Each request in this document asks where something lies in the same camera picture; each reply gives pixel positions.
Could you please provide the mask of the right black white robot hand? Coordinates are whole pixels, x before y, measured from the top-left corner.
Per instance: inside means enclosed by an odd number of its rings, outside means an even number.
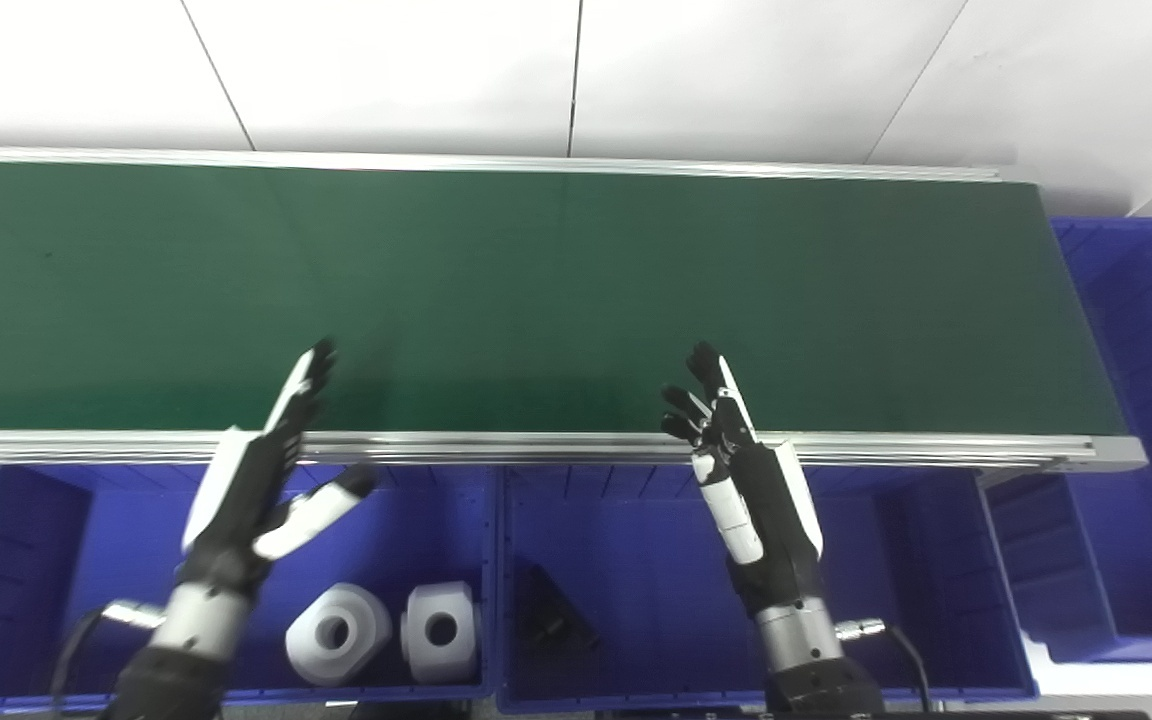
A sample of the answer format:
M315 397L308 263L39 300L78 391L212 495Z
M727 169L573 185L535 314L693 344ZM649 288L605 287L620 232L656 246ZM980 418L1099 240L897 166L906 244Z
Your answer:
M691 448L692 470L728 552L728 573L750 617L823 600L823 529L790 442L756 432L726 357L708 342L685 359L703 395L666 386L664 433Z

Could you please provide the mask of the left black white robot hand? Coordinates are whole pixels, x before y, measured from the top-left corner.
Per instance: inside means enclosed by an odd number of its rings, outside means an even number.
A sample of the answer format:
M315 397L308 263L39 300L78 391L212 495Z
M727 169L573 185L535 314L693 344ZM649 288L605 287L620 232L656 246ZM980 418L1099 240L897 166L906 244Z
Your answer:
M182 537L177 585L200 585L255 600L271 564L305 546L376 491L366 462L282 501L306 430L329 381L335 344L320 340L294 361L260 430L223 430Z

